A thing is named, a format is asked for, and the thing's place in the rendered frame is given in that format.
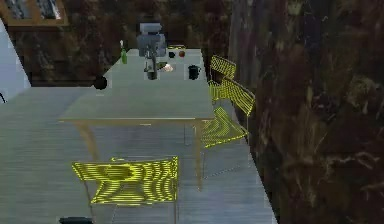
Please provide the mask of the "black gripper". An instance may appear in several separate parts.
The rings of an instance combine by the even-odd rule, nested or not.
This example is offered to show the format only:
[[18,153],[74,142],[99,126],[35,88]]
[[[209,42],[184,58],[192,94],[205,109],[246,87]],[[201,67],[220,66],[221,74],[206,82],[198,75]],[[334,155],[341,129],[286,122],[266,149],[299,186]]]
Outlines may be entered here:
[[92,218],[88,217],[62,217],[59,219],[60,224],[93,224]]

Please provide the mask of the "pale wooden dining table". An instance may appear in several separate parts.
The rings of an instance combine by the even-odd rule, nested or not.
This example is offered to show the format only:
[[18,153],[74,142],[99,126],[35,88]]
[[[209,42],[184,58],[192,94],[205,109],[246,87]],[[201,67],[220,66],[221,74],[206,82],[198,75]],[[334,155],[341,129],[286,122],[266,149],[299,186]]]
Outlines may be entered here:
[[94,160],[98,158],[98,150],[90,130],[92,126],[163,123],[192,126],[197,187],[201,188],[203,125],[212,120],[214,114],[205,74],[191,80],[188,67],[204,67],[202,51],[187,49],[183,57],[165,56],[160,60],[169,63],[173,70],[160,72],[157,79],[150,80],[144,72],[146,60],[138,50],[129,50],[127,62],[116,62],[105,74],[109,86],[100,93],[88,89],[59,120],[79,130]]

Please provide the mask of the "black round pan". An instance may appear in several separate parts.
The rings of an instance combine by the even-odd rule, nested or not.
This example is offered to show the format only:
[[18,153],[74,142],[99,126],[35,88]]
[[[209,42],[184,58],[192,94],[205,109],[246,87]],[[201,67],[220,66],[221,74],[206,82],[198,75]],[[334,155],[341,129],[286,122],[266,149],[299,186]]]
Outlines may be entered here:
[[97,90],[104,90],[107,85],[108,80],[104,76],[97,77],[93,82],[93,86]]

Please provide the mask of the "black mug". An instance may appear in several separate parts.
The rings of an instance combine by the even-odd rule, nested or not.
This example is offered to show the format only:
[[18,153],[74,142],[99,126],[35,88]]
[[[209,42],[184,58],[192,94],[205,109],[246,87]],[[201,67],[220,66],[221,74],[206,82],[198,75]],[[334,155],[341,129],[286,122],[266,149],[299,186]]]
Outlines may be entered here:
[[190,65],[188,67],[188,77],[190,80],[196,80],[200,75],[201,68],[197,65]]

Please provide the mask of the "grey coffee machine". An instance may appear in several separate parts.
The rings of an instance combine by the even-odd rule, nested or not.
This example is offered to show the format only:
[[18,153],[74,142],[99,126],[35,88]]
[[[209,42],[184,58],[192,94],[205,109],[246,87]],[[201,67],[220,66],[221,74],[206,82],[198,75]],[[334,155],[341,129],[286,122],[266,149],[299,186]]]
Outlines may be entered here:
[[166,55],[166,39],[161,33],[162,25],[160,23],[141,23],[140,34],[137,36],[137,45],[139,55],[145,57],[149,52],[157,57]]

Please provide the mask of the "framed wall picture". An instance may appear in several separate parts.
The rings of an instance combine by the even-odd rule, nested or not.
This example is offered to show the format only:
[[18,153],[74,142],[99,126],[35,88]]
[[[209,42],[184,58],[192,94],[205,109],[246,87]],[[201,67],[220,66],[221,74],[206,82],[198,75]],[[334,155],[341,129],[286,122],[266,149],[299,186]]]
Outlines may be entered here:
[[14,27],[69,25],[62,0],[0,0],[0,18]]

